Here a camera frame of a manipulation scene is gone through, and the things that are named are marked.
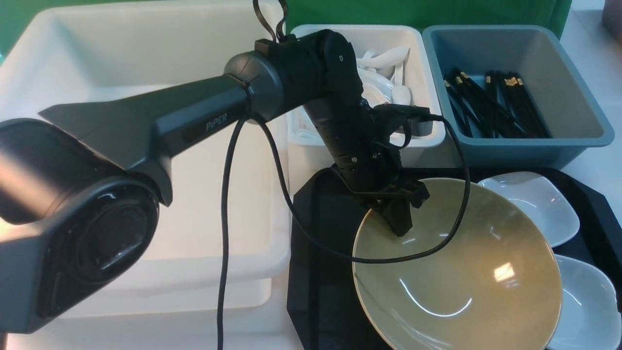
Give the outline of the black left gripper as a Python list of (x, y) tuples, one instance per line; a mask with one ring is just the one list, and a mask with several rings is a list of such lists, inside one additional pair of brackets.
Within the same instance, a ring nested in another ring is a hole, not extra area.
[(397, 150), (361, 141), (331, 141), (330, 154), (331, 170), (358, 201), (379, 212), (396, 237), (413, 228), (411, 207), (420, 208), (430, 193), (402, 168)]

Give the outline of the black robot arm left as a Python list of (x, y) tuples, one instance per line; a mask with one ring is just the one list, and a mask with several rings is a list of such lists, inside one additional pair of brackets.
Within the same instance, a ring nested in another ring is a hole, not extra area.
[(218, 77), (2, 122), (1, 333), (36, 332), (127, 272), (153, 239), (159, 206), (173, 201), (173, 158), (233, 124), (221, 192), (222, 312), (237, 139), (245, 123), (267, 133), (268, 122), (298, 107), (351, 195), (403, 236), (429, 193), (389, 137), (427, 109), (371, 108), (362, 93), (351, 43), (326, 29), (258, 40)]

